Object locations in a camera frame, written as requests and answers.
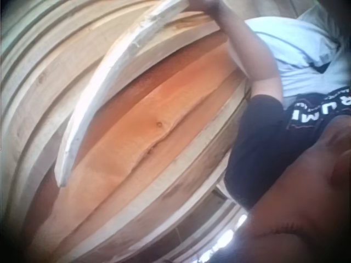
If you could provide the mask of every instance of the person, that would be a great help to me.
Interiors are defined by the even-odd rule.
[[[220,0],[190,10],[216,21],[251,81],[225,175],[248,219],[211,262],[323,262],[350,233],[350,35],[319,4],[246,22]]]

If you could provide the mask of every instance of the hand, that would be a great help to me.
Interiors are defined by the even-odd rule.
[[[221,0],[189,0],[189,7],[186,11],[212,13],[218,9]]]

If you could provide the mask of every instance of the black shirt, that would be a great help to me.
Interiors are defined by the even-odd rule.
[[[327,95],[300,95],[286,111],[271,96],[253,97],[242,116],[224,180],[234,200],[250,210],[338,115],[351,115],[348,87]]]

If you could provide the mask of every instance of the stack of lumber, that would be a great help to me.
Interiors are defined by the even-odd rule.
[[[178,15],[123,70],[68,185],[56,185],[53,167],[82,90],[118,36],[157,2],[18,0],[2,17],[1,217],[36,261],[186,262],[243,213],[216,185],[246,81],[226,36],[199,13]],[[243,18],[257,15],[235,2]],[[148,256],[181,225],[191,229],[181,242]]]

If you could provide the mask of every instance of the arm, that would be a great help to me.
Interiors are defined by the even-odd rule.
[[[243,70],[252,81],[252,96],[270,95],[282,101],[276,61],[267,45],[221,0],[190,0],[193,10],[211,16],[228,35]]]

